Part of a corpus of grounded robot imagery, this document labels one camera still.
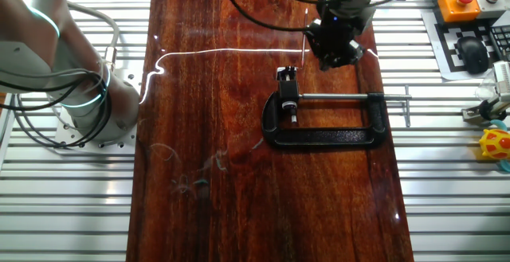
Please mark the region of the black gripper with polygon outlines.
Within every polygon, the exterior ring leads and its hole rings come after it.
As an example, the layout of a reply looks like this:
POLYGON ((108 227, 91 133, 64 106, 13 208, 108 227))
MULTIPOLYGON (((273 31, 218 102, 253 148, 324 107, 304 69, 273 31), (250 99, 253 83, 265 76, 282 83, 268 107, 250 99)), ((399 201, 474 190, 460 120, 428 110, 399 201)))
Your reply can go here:
POLYGON ((312 20, 304 35, 319 61, 320 70, 330 69, 329 55, 334 55, 334 68, 355 65, 365 52, 365 48, 355 40, 363 31, 364 20, 360 16, 338 15, 326 0, 319 0, 318 11, 320 19, 312 20))

